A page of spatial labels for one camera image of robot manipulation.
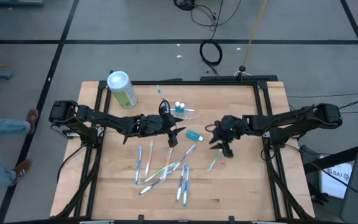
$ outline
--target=green label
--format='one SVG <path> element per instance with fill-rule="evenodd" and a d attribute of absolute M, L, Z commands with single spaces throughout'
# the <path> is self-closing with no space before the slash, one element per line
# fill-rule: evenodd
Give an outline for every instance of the green label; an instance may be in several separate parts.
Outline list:
<path fill-rule="evenodd" d="M 113 95 L 116 97 L 118 103 L 123 107 L 123 108 L 131 108 L 133 107 L 132 102 L 130 101 L 128 95 L 126 92 L 122 91 L 119 93 L 113 93 Z"/>

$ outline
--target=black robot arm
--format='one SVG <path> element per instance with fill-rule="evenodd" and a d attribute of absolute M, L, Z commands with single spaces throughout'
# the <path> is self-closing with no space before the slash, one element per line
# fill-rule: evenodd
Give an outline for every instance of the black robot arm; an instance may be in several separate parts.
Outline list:
<path fill-rule="evenodd" d="M 175 147 L 178 144 L 177 134 L 184 130 L 183 128 L 175 128 L 176 122 L 183 121 L 180 118 L 172 116 L 170 111 L 166 110 L 161 102 L 158 115 L 143 114 L 137 116 L 126 116 L 119 118 L 111 114 L 95 111 L 85 105 L 78 105 L 75 101 L 55 101 L 50 112 L 49 121 L 53 126 L 66 126 L 71 131 L 80 135 L 81 144 L 95 147 L 98 142 L 98 130 L 94 127 L 88 127 L 84 123 L 89 121 L 100 126 L 113 128 L 118 133 L 124 135 L 124 142 L 128 138 L 138 137 L 144 138 L 149 136 L 156 136 L 159 134 L 168 135 L 169 147 Z"/>
<path fill-rule="evenodd" d="M 213 146 L 212 149 L 222 149 L 224 156 L 233 157 L 229 143 L 234 139 L 240 139 L 244 134 L 251 136 L 265 135 L 270 138 L 271 145 L 285 147 L 285 143 L 292 136 L 299 135 L 299 137 L 302 137 L 307 131 L 316 128 L 335 129 L 340 127 L 341 124 L 342 118 L 339 108 L 325 103 L 306 106 L 299 110 L 273 116 L 243 115 L 242 118 L 237 118 L 226 115 L 222 120 L 209 125 L 215 126 L 212 131 L 213 138 L 209 143 L 222 141 L 222 143 Z"/>

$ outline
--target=wooden table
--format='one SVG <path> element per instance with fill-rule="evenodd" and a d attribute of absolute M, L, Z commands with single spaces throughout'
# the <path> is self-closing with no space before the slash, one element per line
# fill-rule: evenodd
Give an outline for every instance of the wooden table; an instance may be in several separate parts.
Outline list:
<path fill-rule="evenodd" d="M 94 106 L 98 82 L 83 82 L 78 103 Z M 129 110 L 122 109 L 114 97 L 111 98 L 109 113 L 115 116 L 137 114 L 158 114 L 161 101 L 154 85 L 135 85 L 139 97 L 138 104 Z M 268 90 L 273 113 L 288 111 L 288 101 L 282 82 L 268 82 Z M 180 170 L 151 190 L 143 197 L 138 193 L 146 186 L 134 185 L 137 161 L 137 146 L 143 146 L 141 174 L 149 156 L 150 140 L 154 140 L 154 151 L 149 174 L 165 165 L 168 152 L 167 136 L 151 138 L 130 138 L 122 145 L 123 136 L 113 129 L 107 129 L 99 168 L 92 219 L 136 220 L 142 214 L 146 220 L 227 220 L 234 215 L 240 220 L 274 220 L 272 198 L 265 162 L 260 158 L 261 137 L 243 136 L 233 141 L 231 148 L 234 158 L 223 157 L 212 171 L 206 168 L 211 163 L 216 150 L 210 150 L 208 141 L 212 134 L 204 130 L 207 124 L 220 120 L 225 114 L 241 117 L 243 114 L 257 114 L 255 96 L 251 86 L 162 86 L 169 101 L 184 101 L 197 109 L 199 117 L 178 123 L 178 127 L 201 133 L 203 142 L 195 142 L 185 137 L 185 131 L 178 135 L 178 146 L 173 150 L 171 161 L 177 161 L 192 144 L 197 144 L 195 152 L 187 157 L 190 167 L 190 187 L 188 206 L 175 203 Z M 296 146 L 295 140 L 289 144 Z M 79 139 L 68 141 L 65 157 L 80 145 Z M 300 154 L 290 147 L 281 150 L 287 184 L 290 192 L 310 215 L 313 207 L 306 183 Z M 57 185 L 51 215 L 60 212 L 78 188 L 85 150 L 70 160 L 62 170 Z M 278 197 L 281 214 L 285 217 L 282 194 Z M 85 214 L 88 193 L 83 200 L 82 214 Z"/>

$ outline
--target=gray floor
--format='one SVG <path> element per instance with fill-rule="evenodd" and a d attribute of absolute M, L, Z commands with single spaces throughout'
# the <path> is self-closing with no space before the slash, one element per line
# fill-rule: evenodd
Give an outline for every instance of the gray floor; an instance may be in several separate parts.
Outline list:
<path fill-rule="evenodd" d="M 45 0 L 44 7 L 0 8 L 1 40 L 58 40 L 73 0 Z M 217 11 L 220 1 L 199 0 Z M 347 1 L 358 25 L 358 0 Z M 225 1 L 222 20 L 237 5 Z M 216 39 L 248 39 L 262 1 L 243 0 L 237 14 L 218 27 Z M 202 12 L 195 18 L 208 22 Z M 164 0 L 80 0 L 68 39 L 145 40 L 208 39 L 207 27 L 192 23 L 190 13 Z M 269 1 L 256 39 L 357 40 L 340 1 Z M 55 193 L 56 173 L 66 141 L 49 130 L 47 121 L 54 100 L 76 100 L 82 81 L 105 80 L 108 72 L 126 71 L 132 80 L 183 78 L 198 80 L 211 75 L 201 61 L 198 44 L 65 45 L 47 95 L 28 158 L 32 170 L 20 181 L 6 215 L 6 222 L 47 218 Z M 221 75 L 233 75 L 242 63 L 244 44 L 222 44 L 224 56 L 217 67 Z M 0 80 L 0 117 L 22 119 L 35 108 L 57 45 L 0 45 L 10 57 L 11 80 Z M 206 47 L 205 55 L 217 54 Z M 277 75 L 288 96 L 358 93 L 358 45 L 252 46 L 247 72 Z M 289 98 L 299 108 L 313 103 L 345 105 L 358 96 Z M 358 105 L 344 109 L 358 111 Z M 315 130 L 301 144 L 316 152 L 339 152 L 358 145 L 358 114 L 343 114 L 337 130 Z M 23 136 L 0 137 L 0 155 L 9 168 L 17 161 Z M 0 187 L 0 205 L 6 189 Z"/>

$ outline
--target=brown shoe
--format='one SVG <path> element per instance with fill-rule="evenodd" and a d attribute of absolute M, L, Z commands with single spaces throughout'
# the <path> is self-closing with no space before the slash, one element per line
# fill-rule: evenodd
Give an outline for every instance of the brown shoe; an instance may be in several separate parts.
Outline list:
<path fill-rule="evenodd" d="M 13 186 L 19 181 L 19 179 L 26 175 L 26 173 L 29 171 L 31 167 L 31 161 L 28 159 L 25 159 L 23 162 L 21 162 L 13 171 L 16 173 L 16 179 L 15 181 L 10 185 Z"/>
<path fill-rule="evenodd" d="M 29 134 L 34 134 L 35 131 L 35 123 L 39 118 L 38 111 L 36 109 L 31 109 L 27 113 L 26 121 L 30 123 L 30 131 Z"/>

